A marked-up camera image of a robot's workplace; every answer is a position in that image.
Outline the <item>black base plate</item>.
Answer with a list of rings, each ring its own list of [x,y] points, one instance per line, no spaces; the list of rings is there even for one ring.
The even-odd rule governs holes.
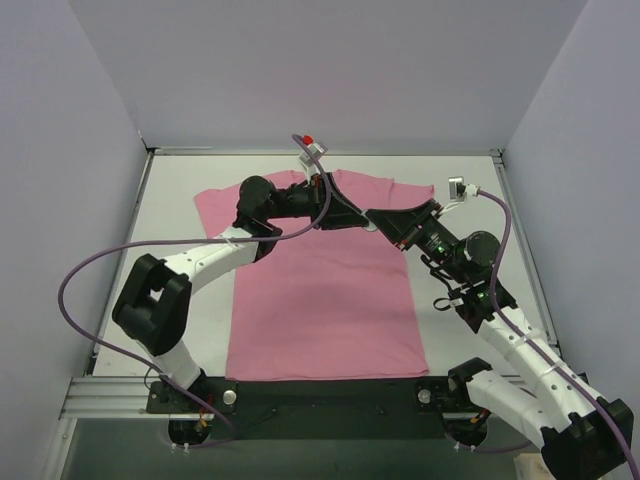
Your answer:
[[[490,413],[453,393],[443,376],[404,379],[238,382],[203,377],[191,389],[213,417],[166,382],[150,386],[146,411],[169,418],[170,439],[203,445],[240,440],[426,440],[482,443]]]

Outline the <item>beige foam block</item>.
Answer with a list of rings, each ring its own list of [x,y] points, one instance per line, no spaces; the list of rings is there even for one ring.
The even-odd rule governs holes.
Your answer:
[[[517,480],[552,480],[553,476],[536,453],[521,453],[514,458]]]

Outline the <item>pink t-shirt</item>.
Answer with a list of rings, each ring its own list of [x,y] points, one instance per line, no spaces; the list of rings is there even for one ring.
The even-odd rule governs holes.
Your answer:
[[[234,273],[227,377],[427,374],[405,255],[380,233],[312,230]]]

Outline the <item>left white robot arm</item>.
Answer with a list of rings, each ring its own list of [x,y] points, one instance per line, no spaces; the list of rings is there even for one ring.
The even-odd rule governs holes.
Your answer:
[[[332,175],[315,174],[284,189],[252,176],[240,185],[234,222],[213,242],[161,259],[145,254],[135,261],[112,319],[172,382],[169,398],[179,409],[196,410],[205,398],[200,382],[204,372],[183,340],[192,295],[269,255],[283,234],[273,220],[303,217],[322,230],[369,224]]]

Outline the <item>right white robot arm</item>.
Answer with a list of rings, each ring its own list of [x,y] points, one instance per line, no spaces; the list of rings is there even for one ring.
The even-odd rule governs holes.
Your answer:
[[[457,283],[448,293],[450,307],[526,385],[511,385],[475,358],[450,370],[454,393],[518,430],[557,479],[599,479],[622,464],[637,478],[631,409],[577,375],[499,282],[509,235],[476,231],[458,238],[441,223],[444,212],[429,200],[411,209],[371,209],[365,216],[399,250],[418,248],[433,275]]]

